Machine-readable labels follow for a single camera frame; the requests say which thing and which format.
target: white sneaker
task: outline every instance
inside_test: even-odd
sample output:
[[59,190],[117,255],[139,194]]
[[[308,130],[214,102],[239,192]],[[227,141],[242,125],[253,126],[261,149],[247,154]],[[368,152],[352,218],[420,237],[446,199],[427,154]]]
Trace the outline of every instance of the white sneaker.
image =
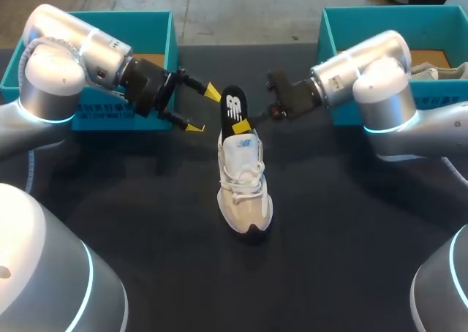
[[219,209],[234,231],[256,236],[266,231],[273,216],[263,175],[262,142],[254,129],[241,134],[233,131],[234,125],[248,118],[247,97],[240,87],[227,87],[219,104],[222,123],[218,139]]
[[468,63],[463,63],[459,67],[446,69],[435,67],[430,63],[422,63],[411,69],[413,80],[466,80],[468,79]]
[[255,131],[218,139],[221,189],[218,204],[231,228],[242,234],[265,231],[273,217],[263,171],[263,146]]

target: shoe tongue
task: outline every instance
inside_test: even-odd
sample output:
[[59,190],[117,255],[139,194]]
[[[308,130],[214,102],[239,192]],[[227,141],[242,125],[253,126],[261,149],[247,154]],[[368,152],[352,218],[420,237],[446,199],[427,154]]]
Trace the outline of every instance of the shoe tongue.
[[418,72],[417,74],[413,74],[411,77],[413,80],[421,81],[439,80],[439,72],[435,67],[432,67],[422,72]]
[[226,138],[223,149],[226,168],[233,176],[258,163],[258,138],[252,133]]

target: shoelace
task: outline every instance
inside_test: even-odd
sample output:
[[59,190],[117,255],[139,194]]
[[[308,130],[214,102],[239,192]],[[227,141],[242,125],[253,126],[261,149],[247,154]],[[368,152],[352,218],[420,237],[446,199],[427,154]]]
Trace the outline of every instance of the shoelace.
[[[233,192],[233,199],[240,200],[246,198],[255,198],[262,195],[262,176],[265,170],[265,164],[258,162],[255,167],[244,167],[232,175],[226,166],[223,167],[224,173],[230,179],[228,182],[221,181],[221,187]],[[253,177],[249,180],[241,180],[244,173],[250,173]]]

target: concrete floor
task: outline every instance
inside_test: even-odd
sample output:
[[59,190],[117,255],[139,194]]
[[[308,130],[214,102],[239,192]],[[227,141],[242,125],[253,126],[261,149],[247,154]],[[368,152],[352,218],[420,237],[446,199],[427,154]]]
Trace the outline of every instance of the concrete floor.
[[[15,45],[29,13],[49,3],[63,10],[172,10],[178,43],[266,44],[317,41],[324,7],[386,0],[2,0],[0,48]],[[468,0],[449,0],[468,10]]]

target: cardboard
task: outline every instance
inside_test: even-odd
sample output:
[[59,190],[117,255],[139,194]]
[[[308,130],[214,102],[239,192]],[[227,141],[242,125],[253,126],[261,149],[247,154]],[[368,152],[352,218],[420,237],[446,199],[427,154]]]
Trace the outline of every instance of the cardboard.
[[133,54],[133,57],[135,59],[146,59],[150,61],[153,64],[156,64],[160,67],[164,67],[164,54],[140,54],[140,53],[135,53]]
[[450,69],[450,65],[443,50],[411,50],[411,58],[413,67],[428,62],[435,67]]

